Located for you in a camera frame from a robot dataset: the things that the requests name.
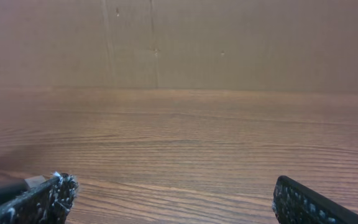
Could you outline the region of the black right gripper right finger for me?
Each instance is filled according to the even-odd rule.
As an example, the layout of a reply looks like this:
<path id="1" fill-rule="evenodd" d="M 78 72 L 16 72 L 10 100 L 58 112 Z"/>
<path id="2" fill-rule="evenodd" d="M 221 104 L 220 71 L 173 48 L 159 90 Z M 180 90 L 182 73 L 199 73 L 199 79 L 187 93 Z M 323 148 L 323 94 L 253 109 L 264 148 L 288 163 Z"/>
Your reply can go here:
<path id="1" fill-rule="evenodd" d="M 358 224 L 358 214 L 285 175 L 275 184 L 272 210 L 280 224 Z"/>

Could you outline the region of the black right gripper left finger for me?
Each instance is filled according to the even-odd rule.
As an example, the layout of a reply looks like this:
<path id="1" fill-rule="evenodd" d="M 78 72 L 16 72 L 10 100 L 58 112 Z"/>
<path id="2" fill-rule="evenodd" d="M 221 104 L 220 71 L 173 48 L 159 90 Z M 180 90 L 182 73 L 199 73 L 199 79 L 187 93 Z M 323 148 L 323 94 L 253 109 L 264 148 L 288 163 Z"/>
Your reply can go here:
<path id="1" fill-rule="evenodd" d="M 0 187 L 0 224 L 65 223 L 77 196 L 74 175 L 55 172 Z"/>

